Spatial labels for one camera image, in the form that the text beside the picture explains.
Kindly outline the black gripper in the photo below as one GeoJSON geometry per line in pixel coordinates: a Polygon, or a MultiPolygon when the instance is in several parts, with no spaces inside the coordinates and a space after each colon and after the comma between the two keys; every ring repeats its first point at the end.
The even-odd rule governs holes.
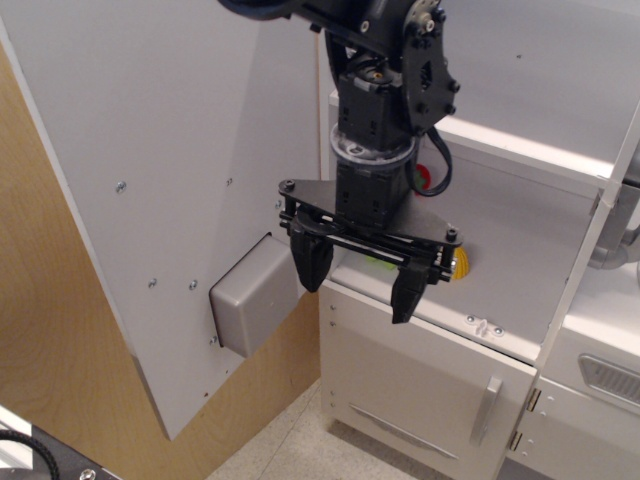
{"type": "Polygon", "coordinates": [[[411,166],[381,170],[338,166],[335,180],[285,179],[281,226],[299,280],[316,292],[326,278],[336,246],[392,262],[392,323],[407,323],[428,285],[452,279],[454,252],[462,234],[422,205],[408,185],[411,166]]]}

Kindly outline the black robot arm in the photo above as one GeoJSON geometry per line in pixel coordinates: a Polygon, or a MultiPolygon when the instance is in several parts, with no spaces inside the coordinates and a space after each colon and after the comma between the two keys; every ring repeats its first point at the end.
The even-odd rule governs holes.
{"type": "Polygon", "coordinates": [[[436,1],[229,1],[226,8],[253,20],[299,16],[325,35],[339,96],[330,133],[336,177],[279,186],[301,284],[319,289],[336,247],[387,260],[398,269],[392,320],[409,321],[425,289],[452,277],[462,242],[456,228],[413,204],[451,183],[450,175],[435,185],[418,177],[423,138],[451,160],[436,128],[455,112],[460,88],[443,51],[445,11],[436,1]]]}

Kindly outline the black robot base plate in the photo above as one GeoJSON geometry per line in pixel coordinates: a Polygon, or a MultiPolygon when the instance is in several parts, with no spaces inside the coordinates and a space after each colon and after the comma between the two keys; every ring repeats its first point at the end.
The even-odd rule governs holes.
{"type": "Polygon", "coordinates": [[[2,406],[1,478],[120,479],[120,476],[2,406]]]}

